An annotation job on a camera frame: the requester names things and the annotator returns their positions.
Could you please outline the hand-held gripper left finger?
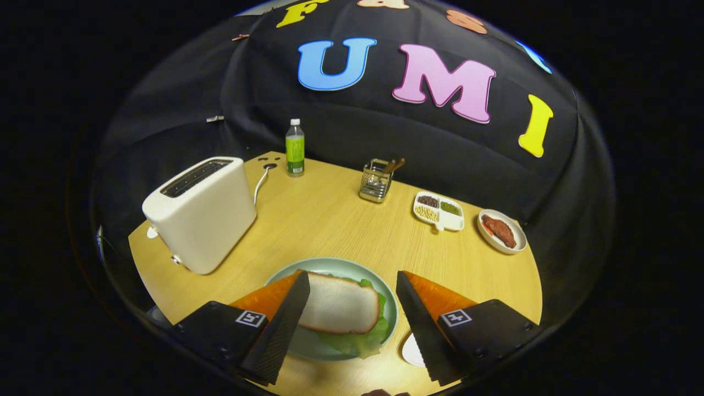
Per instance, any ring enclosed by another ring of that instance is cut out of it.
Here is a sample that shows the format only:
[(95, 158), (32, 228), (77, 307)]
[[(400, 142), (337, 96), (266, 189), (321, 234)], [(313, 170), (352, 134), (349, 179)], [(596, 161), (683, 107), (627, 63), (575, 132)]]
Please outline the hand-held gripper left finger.
[(292, 282), (274, 314), (209, 301), (173, 326), (173, 338), (229, 376), (274, 385), (309, 300), (309, 274)]

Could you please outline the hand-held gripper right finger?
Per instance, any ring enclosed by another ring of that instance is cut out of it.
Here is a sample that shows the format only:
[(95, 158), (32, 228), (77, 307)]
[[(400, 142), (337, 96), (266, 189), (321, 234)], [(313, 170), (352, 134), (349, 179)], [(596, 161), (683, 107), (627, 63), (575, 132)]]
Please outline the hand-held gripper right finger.
[(442, 386), (487, 375), (542, 333), (499, 299), (475, 302), (409, 271), (398, 271), (395, 293), (430, 379)]

